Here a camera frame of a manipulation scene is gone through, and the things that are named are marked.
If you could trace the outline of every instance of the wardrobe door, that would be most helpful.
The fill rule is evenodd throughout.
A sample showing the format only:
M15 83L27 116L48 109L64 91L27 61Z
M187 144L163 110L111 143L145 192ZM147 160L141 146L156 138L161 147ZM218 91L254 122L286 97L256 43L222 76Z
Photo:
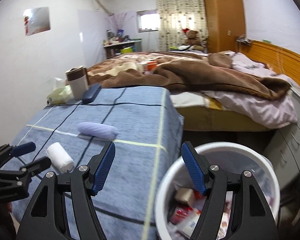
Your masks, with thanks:
M219 52L219 24L218 24L218 9L217 0L204 0L208 26L208 52Z
M246 34L242 0L217 0L219 17L219 50L236 51L235 39Z

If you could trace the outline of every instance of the metal screw head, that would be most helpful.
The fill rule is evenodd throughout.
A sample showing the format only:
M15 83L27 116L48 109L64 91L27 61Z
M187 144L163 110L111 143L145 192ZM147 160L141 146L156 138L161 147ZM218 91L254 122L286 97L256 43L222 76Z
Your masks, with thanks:
M81 165L79 167L79 171L86 171L88 169L88 166L87 165Z
M243 173L246 177L251 177L251 172L250 171L244 171Z
M46 173L46 177L47 178L51 178L52 176L53 176L53 171L48 171L47 173Z
M218 171L219 170L219 166L218 165L215 165L215 164L212 164L210 166L210 169L212 169L213 171Z

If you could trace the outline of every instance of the small table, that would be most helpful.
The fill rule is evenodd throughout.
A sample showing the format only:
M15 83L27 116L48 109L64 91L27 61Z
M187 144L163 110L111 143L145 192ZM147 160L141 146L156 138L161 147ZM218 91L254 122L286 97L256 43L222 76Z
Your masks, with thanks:
M126 47L130 47L132 45L135 45L136 51L142 52L142 40L136 40L136 41L124 41L117 44L111 44L104 46L104 49L106 51L107 59L116 57L115 50L124 49Z

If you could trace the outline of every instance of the red packaging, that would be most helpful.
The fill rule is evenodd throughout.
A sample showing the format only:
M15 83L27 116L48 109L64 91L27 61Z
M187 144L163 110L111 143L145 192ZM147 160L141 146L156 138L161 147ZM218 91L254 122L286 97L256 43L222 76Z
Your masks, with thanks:
M194 198L195 199L201 199L203 198L204 196L201 195L201 193L197 190L194 190Z
M180 223L183 221L187 216L189 211L192 211L193 208L191 207L186 207L186 206L181 206L178 205L176 209L174 210L173 215L170 217L170 222L174 225Z

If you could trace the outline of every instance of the lavender sponge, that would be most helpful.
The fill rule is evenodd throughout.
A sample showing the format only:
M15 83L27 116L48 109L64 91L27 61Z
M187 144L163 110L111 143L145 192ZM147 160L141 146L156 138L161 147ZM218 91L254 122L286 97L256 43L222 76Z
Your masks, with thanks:
M118 134L117 128L101 123L81 122L77 128L81 133L90 134L109 141L115 139Z

